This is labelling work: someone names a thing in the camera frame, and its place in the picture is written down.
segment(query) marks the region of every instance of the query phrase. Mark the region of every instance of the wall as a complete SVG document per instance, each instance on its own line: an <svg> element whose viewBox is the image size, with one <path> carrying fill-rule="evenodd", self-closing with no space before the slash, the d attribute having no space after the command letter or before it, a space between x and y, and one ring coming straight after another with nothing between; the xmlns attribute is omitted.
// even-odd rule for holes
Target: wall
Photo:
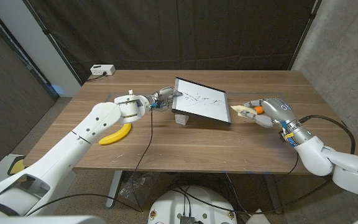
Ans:
<svg viewBox="0 0 358 224"><path fill-rule="evenodd" d="M358 137L358 1L323 1L292 70L302 72Z"/></svg>
<svg viewBox="0 0 358 224"><path fill-rule="evenodd" d="M22 0L0 0L0 18L60 96L81 88Z"/></svg>

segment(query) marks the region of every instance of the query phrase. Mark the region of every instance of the orange object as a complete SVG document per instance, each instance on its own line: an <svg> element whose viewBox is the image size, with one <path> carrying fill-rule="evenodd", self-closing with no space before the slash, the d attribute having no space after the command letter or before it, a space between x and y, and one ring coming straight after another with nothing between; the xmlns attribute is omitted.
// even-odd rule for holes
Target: orange object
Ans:
<svg viewBox="0 0 358 224"><path fill-rule="evenodd" d="M257 112L258 114L261 114L261 113L264 112L264 109L263 109L261 106L256 106L256 107L254 107L254 109L256 110L256 112Z"/></svg>

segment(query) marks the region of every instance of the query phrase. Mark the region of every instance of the tablet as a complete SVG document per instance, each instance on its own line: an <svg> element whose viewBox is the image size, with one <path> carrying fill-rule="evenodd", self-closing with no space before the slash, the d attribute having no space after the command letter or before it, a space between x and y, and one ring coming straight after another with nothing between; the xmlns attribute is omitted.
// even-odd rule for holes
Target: tablet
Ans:
<svg viewBox="0 0 358 224"><path fill-rule="evenodd" d="M231 123L225 91L178 77L175 89L182 94L173 98L172 112Z"/></svg>

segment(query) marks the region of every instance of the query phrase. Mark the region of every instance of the table leg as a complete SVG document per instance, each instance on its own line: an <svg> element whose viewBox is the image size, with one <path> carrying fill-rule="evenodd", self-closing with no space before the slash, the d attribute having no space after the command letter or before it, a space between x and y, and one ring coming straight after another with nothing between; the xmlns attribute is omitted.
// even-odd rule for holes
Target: table leg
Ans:
<svg viewBox="0 0 358 224"><path fill-rule="evenodd" d="M278 207L281 207L281 201L280 197L278 196L277 187L274 184L274 176L272 174L264 174L264 179L266 182L266 185L268 187L268 193L270 195L270 199L272 200L273 208L276 209ZM282 209L278 209L275 211L276 214L283 213Z"/></svg>
<svg viewBox="0 0 358 224"><path fill-rule="evenodd" d="M114 176L112 177L112 182L109 191L109 197L113 197L113 198L117 197L119 191L119 184L121 183L121 175L122 175L122 170L114 171ZM112 208L115 203L116 203L115 200L108 198L106 202L106 207Z"/></svg>

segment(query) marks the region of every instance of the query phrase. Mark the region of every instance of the banana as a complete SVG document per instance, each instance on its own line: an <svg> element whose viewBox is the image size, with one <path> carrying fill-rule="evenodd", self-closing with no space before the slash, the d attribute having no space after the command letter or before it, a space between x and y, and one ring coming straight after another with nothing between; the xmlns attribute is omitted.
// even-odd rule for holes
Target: banana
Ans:
<svg viewBox="0 0 358 224"><path fill-rule="evenodd" d="M107 145L116 142L125 137L128 134L129 130L131 130L131 124L124 124L123 127L116 133L110 134L109 136L100 139L99 144Z"/></svg>
<svg viewBox="0 0 358 224"><path fill-rule="evenodd" d="M253 109L253 108L248 108L248 107L245 107L245 106L242 106L242 105L231 106L231 108L232 108L233 110L235 110L236 112L248 111L248 112L253 113L253 114L258 114L255 109Z"/></svg>

